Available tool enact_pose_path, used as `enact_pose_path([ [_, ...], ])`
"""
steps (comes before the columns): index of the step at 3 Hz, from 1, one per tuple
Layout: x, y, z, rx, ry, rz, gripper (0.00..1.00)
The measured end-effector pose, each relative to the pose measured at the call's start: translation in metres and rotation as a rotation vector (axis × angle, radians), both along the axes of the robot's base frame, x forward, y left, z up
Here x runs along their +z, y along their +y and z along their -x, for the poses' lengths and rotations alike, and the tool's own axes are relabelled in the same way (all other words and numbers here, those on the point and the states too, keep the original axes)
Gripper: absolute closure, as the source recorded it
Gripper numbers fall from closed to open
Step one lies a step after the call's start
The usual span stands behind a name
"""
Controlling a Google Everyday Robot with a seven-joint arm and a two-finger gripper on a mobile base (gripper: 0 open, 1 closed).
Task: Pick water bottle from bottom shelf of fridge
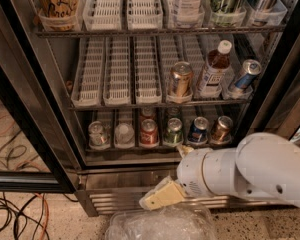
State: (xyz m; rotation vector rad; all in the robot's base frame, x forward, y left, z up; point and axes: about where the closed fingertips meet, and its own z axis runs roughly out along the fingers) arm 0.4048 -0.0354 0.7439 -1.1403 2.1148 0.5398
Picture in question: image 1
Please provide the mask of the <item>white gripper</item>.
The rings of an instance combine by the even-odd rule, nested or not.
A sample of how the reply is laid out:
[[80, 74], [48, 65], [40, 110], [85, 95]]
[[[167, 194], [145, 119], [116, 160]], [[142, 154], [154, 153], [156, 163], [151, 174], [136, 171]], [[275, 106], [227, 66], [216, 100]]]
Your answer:
[[143, 209], [156, 210], [180, 203], [186, 193], [192, 197], [237, 194], [234, 148], [193, 150], [190, 146], [178, 145], [177, 150], [183, 158], [177, 167], [181, 185], [170, 176], [165, 177], [139, 200]]

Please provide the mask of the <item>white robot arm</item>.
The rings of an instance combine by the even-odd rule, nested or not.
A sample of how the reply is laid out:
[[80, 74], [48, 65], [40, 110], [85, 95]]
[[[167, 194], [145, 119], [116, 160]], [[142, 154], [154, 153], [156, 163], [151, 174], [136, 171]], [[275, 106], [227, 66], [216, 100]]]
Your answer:
[[164, 178], [139, 201], [155, 210], [188, 197], [230, 195], [300, 208], [300, 147], [270, 133], [254, 133], [237, 147], [194, 149], [182, 157], [177, 178]]

